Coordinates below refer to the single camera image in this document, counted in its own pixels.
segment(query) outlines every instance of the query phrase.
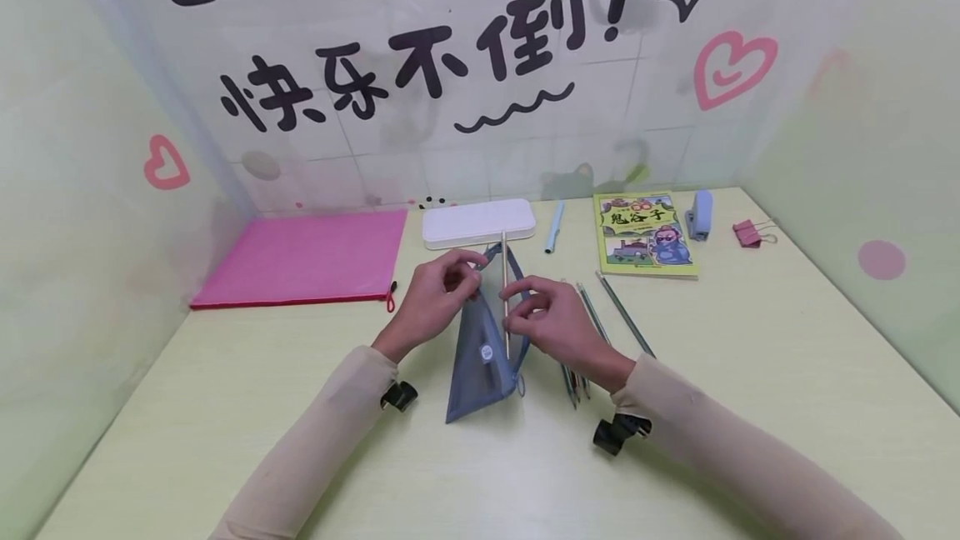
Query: sleeve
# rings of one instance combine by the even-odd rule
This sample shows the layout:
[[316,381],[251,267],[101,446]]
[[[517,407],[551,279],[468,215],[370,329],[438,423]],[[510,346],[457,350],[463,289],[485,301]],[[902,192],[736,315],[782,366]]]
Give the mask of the sleeve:
[[784,538],[888,540],[890,523],[800,452],[740,419],[656,358],[641,356],[618,413],[648,418],[648,439],[731,492]]
[[294,540],[330,479],[382,411],[397,365],[369,346],[350,352],[230,502],[210,540]]

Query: finger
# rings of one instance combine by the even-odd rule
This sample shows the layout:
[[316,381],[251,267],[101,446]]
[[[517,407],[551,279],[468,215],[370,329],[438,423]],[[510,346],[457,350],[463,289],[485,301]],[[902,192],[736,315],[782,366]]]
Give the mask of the finger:
[[511,313],[503,322],[503,326],[507,328],[507,332],[516,333],[518,336],[526,336],[530,338],[535,338],[537,336],[537,325],[537,321],[524,319],[523,317],[517,317],[517,315],[514,315],[513,313]]
[[508,318],[528,318],[537,310],[550,307],[550,297],[546,294],[531,294],[529,298],[524,298],[520,304],[511,308],[507,313]]
[[485,264],[487,264],[487,258],[480,253],[462,248],[454,248],[440,257],[434,258],[433,261],[440,264],[444,271],[455,263],[474,263],[478,264],[478,266],[485,266]]
[[480,288],[480,272],[479,271],[470,271],[470,273],[460,282],[460,285],[453,289],[453,292],[450,292],[449,295],[457,301],[458,305],[463,305],[473,293],[478,291]]
[[523,290],[534,290],[535,293],[553,296],[562,285],[562,282],[554,282],[553,280],[547,280],[537,275],[529,275],[522,280],[509,283],[504,289],[500,290],[500,298],[507,300],[514,294],[522,293]]
[[460,282],[466,280],[470,275],[473,275],[473,268],[469,266],[469,263],[456,263],[443,276],[443,287],[447,289],[448,293],[452,293],[456,287],[460,286]]

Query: pink folder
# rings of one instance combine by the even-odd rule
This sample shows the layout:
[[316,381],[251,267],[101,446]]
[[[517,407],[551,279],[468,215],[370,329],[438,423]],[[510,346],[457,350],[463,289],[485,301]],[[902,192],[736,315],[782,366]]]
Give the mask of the pink folder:
[[384,300],[406,211],[255,219],[192,308]]

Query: pencil case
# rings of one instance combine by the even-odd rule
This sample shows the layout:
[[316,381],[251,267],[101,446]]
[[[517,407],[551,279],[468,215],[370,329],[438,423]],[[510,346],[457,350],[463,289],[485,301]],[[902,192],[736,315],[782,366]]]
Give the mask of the pencil case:
[[[504,338],[502,326],[503,262],[507,259],[507,281],[523,279],[517,259],[507,245],[506,257],[498,242],[484,254],[487,266],[480,268],[482,281],[479,296],[468,300],[460,315],[457,351],[453,358],[453,377],[447,401],[447,423],[469,413],[498,403],[519,389],[523,395],[520,365],[530,347],[530,338],[509,334]],[[529,296],[522,292],[510,300],[516,306]],[[507,355],[507,343],[510,354]]]

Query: comic book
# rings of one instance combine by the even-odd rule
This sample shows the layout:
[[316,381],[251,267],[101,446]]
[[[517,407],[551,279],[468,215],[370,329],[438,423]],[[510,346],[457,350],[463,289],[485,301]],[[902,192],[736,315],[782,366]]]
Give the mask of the comic book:
[[697,278],[669,192],[595,194],[593,210],[603,273]]

